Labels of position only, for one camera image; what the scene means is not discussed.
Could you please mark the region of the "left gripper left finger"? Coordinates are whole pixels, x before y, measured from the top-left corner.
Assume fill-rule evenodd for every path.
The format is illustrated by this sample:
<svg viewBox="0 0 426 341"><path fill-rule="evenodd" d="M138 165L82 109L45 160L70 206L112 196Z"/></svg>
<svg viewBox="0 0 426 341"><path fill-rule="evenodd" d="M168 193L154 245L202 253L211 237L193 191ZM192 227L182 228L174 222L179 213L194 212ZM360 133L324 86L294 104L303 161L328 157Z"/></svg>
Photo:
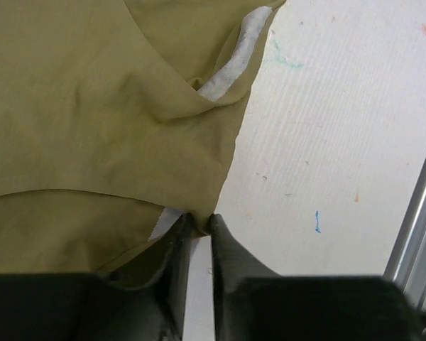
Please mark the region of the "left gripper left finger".
<svg viewBox="0 0 426 341"><path fill-rule="evenodd" d="M107 275L0 274L0 340L180 340L193 226Z"/></svg>

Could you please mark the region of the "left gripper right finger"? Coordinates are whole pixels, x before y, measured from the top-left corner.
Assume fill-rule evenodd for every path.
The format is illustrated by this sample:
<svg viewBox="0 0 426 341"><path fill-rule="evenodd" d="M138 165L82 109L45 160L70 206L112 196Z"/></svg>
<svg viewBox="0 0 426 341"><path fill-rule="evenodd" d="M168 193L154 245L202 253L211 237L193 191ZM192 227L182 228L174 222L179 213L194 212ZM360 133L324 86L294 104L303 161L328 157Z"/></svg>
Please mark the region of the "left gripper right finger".
<svg viewBox="0 0 426 341"><path fill-rule="evenodd" d="M426 340L403 293L378 276L282 276L209 219L217 340Z"/></svg>

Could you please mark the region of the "khaki underwear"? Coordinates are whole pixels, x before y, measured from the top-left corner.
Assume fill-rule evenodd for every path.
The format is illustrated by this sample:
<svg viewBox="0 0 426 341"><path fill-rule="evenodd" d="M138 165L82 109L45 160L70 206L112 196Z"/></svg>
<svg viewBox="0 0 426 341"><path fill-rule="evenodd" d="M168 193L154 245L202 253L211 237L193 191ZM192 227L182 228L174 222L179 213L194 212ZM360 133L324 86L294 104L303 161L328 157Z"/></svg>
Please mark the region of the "khaki underwear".
<svg viewBox="0 0 426 341"><path fill-rule="evenodd" d="M121 267L233 159L280 1L0 1L0 274Z"/></svg>

